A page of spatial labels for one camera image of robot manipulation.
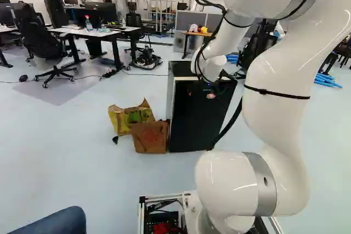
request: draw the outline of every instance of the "keyboard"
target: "keyboard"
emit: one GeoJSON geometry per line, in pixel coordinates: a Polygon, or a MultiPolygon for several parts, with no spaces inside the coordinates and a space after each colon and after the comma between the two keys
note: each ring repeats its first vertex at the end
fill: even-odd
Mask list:
{"type": "Polygon", "coordinates": [[[82,27],[74,26],[74,25],[68,25],[68,26],[62,26],[64,28],[69,28],[70,30],[81,30],[82,27]]]}
{"type": "Polygon", "coordinates": [[[110,28],[111,31],[124,31],[126,30],[125,27],[120,27],[120,28],[110,28]]]}

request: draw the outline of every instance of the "gray cubicle divider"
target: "gray cubicle divider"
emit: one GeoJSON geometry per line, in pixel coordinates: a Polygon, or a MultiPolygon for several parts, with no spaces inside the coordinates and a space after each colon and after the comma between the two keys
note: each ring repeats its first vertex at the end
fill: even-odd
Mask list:
{"type": "Polygon", "coordinates": [[[186,31],[191,24],[205,25],[206,16],[206,13],[177,10],[175,30],[186,31]]]}
{"type": "Polygon", "coordinates": [[[206,27],[208,28],[209,32],[213,32],[218,24],[220,23],[220,20],[222,18],[221,14],[207,14],[207,20],[206,20],[206,27]]]}

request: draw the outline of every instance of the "red object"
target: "red object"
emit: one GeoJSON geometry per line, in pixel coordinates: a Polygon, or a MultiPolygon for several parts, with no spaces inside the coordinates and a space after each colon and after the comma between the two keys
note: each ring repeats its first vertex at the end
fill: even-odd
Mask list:
{"type": "Polygon", "coordinates": [[[177,227],[171,227],[168,222],[154,225],[154,234],[167,234],[171,232],[180,233],[180,229],[177,227]]]}

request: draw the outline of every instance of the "yellow bag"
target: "yellow bag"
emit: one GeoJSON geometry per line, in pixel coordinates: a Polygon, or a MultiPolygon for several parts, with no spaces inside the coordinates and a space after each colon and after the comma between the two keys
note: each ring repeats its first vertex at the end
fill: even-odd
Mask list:
{"type": "Polygon", "coordinates": [[[137,107],[122,109],[117,105],[111,105],[107,111],[118,136],[130,134],[131,124],[133,123],[149,123],[155,121],[151,107],[145,98],[142,104],[137,107]]]}

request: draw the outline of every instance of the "white desk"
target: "white desk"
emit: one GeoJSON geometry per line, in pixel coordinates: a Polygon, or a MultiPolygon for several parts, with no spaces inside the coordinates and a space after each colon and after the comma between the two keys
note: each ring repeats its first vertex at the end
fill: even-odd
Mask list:
{"type": "Polygon", "coordinates": [[[105,32],[99,32],[96,29],[94,29],[93,31],[87,31],[85,28],[83,28],[81,30],[73,30],[71,28],[61,27],[61,28],[53,28],[52,30],[49,30],[49,31],[101,38],[101,37],[111,36],[114,34],[120,34],[123,32],[131,32],[131,31],[139,30],[139,29],[140,29],[140,27],[126,27],[125,30],[119,30],[117,28],[113,28],[113,29],[110,29],[109,33],[105,33],[105,32]]]}
{"type": "Polygon", "coordinates": [[[68,34],[72,34],[72,35],[79,35],[79,36],[86,36],[86,37],[97,37],[97,38],[107,37],[107,36],[121,33],[120,31],[111,31],[109,33],[98,32],[95,29],[93,31],[87,31],[85,28],[83,28],[81,30],[73,30],[71,28],[65,28],[65,27],[53,28],[52,30],[49,30],[49,31],[59,32],[59,33],[68,33],[68,34]]]}
{"type": "MultiPolygon", "coordinates": [[[[0,34],[1,33],[10,33],[17,31],[16,27],[0,27],[0,34]]],[[[12,68],[13,66],[11,64],[8,64],[4,54],[2,53],[2,50],[0,49],[0,66],[6,67],[6,68],[12,68]]]]}
{"type": "MultiPolygon", "coordinates": [[[[87,31],[85,28],[80,29],[80,30],[74,30],[71,28],[54,28],[52,30],[49,30],[50,32],[58,32],[58,33],[67,33],[70,36],[68,37],[70,46],[72,48],[72,53],[73,57],[75,59],[75,64],[80,63],[84,60],[80,60],[77,52],[77,48],[75,45],[75,42],[73,40],[73,36],[81,37],[81,38],[87,38],[87,39],[94,39],[96,41],[108,41],[112,43],[112,50],[114,53],[114,61],[115,61],[115,67],[116,70],[119,71],[124,67],[123,63],[121,63],[120,60],[120,55],[118,52],[118,46],[117,46],[117,38],[118,35],[126,33],[128,34],[131,31],[139,30],[139,27],[126,27],[125,30],[118,30],[118,29],[113,29],[109,33],[106,32],[99,32],[96,29],[93,31],[87,31]]],[[[136,47],[136,40],[131,39],[131,46],[136,47]]],[[[135,49],[132,50],[132,59],[135,59],[135,49]]]]}
{"type": "Polygon", "coordinates": [[[17,30],[16,27],[0,27],[0,33],[9,33],[17,30]]]}

